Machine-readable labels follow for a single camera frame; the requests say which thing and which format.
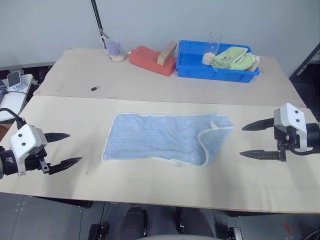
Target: blue towel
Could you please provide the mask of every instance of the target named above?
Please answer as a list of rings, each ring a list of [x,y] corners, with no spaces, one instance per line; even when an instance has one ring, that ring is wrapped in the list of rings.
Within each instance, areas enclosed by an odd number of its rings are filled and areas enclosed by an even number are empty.
[[[115,116],[102,159],[158,157],[174,163],[206,165],[232,130],[229,117],[208,115]]]

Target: green towel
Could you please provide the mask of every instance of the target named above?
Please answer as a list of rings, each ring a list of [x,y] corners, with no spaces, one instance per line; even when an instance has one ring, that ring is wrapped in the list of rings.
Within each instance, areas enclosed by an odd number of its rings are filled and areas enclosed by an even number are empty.
[[[229,69],[230,64],[239,60],[247,51],[248,48],[246,47],[231,46],[213,58],[212,67],[218,69]]]
[[[256,59],[251,52],[245,53],[239,60],[230,64],[230,69],[244,71],[250,68],[252,64],[254,64],[255,60]]]

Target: blue plastic bin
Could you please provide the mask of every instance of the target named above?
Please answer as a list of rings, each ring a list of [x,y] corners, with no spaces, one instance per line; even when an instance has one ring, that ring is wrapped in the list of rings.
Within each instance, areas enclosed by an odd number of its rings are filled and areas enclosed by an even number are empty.
[[[178,48],[178,58],[176,68],[179,77],[196,79],[213,79],[222,81],[232,81],[249,83],[254,76],[260,74],[259,67],[254,71],[239,71],[213,68],[210,65],[202,64],[206,43],[202,41],[181,40]],[[221,43],[218,53],[227,50],[230,47],[248,48],[248,53],[252,53],[249,46]]]

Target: wooden board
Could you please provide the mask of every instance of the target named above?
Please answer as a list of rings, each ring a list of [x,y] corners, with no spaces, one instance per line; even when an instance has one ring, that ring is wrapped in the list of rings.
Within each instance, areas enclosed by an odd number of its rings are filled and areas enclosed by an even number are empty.
[[[320,157],[287,153],[287,162],[239,155],[276,149],[273,129],[241,128],[273,116],[273,106],[128,101],[34,96],[20,116],[44,133],[71,137],[46,146],[46,160],[83,157],[54,175],[30,171],[0,180],[0,191],[52,198],[192,206],[245,211],[320,212]],[[307,123],[315,122],[308,109]],[[119,113],[156,115],[225,114],[234,125],[214,161],[203,167],[174,165],[157,158],[101,160],[113,117]],[[9,147],[15,124],[1,145]]]
[[[100,49],[67,49],[35,95],[173,103],[306,105],[274,57],[260,58],[250,83],[178,77],[145,70],[128,60],[112,62]],[[91,88],[99,86],[96,91]]]

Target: glass cup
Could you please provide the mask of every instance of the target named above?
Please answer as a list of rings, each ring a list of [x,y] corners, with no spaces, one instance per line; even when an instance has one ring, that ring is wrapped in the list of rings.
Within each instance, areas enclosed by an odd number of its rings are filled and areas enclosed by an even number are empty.
[[[217,52],[219,50],[222,37],[223,35],[220,32],[217,32],[217,31],[209,32],[209,38],[205,44],[204,53],[202,57],[203,64],[211,65],[211,62],[214,56],[217,55]]]

